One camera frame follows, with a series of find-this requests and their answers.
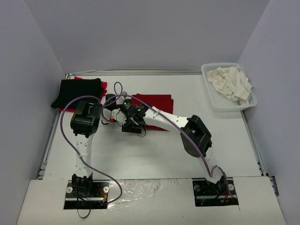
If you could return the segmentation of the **white t-shirts pile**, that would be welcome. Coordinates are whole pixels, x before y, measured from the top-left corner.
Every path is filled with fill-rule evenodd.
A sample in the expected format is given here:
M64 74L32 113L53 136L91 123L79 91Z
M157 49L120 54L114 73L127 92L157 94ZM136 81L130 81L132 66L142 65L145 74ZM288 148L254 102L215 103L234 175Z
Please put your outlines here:
M235 102L239 101L241 105L249 104L252 85L239 67L218 67L208 71L206 76L220 95Z

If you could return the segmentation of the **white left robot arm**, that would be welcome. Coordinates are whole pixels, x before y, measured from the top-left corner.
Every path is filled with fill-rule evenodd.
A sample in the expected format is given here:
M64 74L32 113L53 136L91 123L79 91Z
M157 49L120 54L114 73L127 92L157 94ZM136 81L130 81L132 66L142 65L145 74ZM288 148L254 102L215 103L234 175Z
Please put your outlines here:
M75 172L72 185L83 196L94 192L93 172L91 166L92 141L98 130L102 105L99 102L80 101L70 122L75 135Z

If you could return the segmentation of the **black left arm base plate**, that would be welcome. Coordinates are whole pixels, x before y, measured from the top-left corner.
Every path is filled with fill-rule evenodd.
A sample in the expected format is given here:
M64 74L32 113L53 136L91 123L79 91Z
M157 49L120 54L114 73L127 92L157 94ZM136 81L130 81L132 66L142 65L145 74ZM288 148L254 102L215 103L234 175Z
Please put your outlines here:
M109 182L95 181L91 191L85 193L83 190L78 191L76 185L71 181L67 183L64 210L101 210L107 208Z

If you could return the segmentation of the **white plastic laundry basket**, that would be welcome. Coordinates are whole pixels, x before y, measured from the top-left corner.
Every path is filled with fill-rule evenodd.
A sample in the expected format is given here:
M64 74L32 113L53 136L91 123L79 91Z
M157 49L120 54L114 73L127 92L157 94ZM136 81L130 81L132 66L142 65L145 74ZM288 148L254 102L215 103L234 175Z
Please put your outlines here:
M257 99L254 94L253 88L249 98L248 105L241 105L240 102L235 102L225 98L224 96L220 95L215 88L213 87L212 83L207 80L207 72L217 69L218 67L221 68L229 68L229 67L239 67L242 72L244 72L243 68L237 63L230 63L230 62L223 62L223 63L208 63L203 64L201 66L201 71L204 79L204 84L209 96L209 100L212 106L212 110L215 112L235 112L235 111L243 111L249 107L254 107L257 105Z

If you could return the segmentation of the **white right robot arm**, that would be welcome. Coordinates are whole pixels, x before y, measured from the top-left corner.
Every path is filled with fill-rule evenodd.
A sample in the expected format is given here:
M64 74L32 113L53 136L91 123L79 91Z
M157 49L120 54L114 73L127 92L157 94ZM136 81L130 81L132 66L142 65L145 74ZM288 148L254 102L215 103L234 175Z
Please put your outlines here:
M125 132L140 132L146 126L155 126L166 131L179 133L184 150L197 158L208 181L209 191L215 194L225 188L221 179L223 174L213 154L211 133L197 115L181 117L157 109L154 106L133 105L126 99L120 105L120 112L125 116L122 130Z

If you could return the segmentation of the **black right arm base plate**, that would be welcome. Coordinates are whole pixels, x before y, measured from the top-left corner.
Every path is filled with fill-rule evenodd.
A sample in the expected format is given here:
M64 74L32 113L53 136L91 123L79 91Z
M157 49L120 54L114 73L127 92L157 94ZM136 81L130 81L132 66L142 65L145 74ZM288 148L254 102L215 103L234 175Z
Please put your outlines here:
M206 179L193 179L194 200L196 207L215 207L239 205L233 178L227 179L230 193L224 177L217 183L208 182Z

